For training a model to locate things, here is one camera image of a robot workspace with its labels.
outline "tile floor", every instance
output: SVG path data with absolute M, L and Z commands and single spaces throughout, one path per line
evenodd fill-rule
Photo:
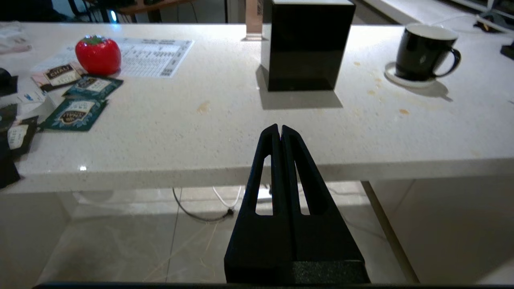
M 343 182 L 327 186 L 366 260 L 371 281 L 405 283 L 361 184 Z M 217 189 L 230 202 L 238 187 Z M 176 192 L 182 205 L 192 213 L 214 217 L 226 211 L 212 188 L 184 188 Z M 39 283 L 226 282 L 223 257 L 235 218 L 214 224 L 197 221 L 178 208 L 171 189 L 77 193 L 76 198 L 80 204 Z M 271 203 L 258 204 L 259 213 L 270 211 Z

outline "coaster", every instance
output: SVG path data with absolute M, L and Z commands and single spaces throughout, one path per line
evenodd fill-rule
M 403 79 L 401 77 L 396 76 L 395 72 L 396 72 L 396 63 L 395 62 L 390 62 L 385 65 L 384 76 L 387 79 L 389 79 L 389 81 L 391 81 L 395 84 L 405 86 L 405 87 L 410 87 L 410 88 L 425 88 L 425 87 L 428 87 L 435 83 L 435 79 L 431 79 L 428 81 L 413 81 L 413 80 Z

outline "paper sheet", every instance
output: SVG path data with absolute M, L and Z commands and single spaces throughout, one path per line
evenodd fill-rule
M 120 76 L 172 78 L 193 46 L 191 40 L 159 40 L 113 38 L 121 50 Z M 32 71 L 77 61 L 75 46 L 64 47 L 53 57 L 38 64 Z

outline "black box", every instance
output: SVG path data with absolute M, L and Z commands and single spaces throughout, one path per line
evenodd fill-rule
M 348 0 L 264 0 L 268 91 L 334 89 L 354 12 Z

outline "green tea bag packet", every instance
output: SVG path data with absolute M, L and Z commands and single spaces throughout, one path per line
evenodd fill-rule
M 26 154 L 38 130 L 38 116 L 15 122 L 7 131 L 7 140 L 13 157 Z
M 120 79 L 85 75 L 68 89 L 63 96 L 66 98 L 84 97 L 103 100 L 122 84 L 123 80 Z
M 40 127 L 51 130 L 86 132 L 91 129 L 106 105 L 106 100 L 66 98 L 40 124 Z

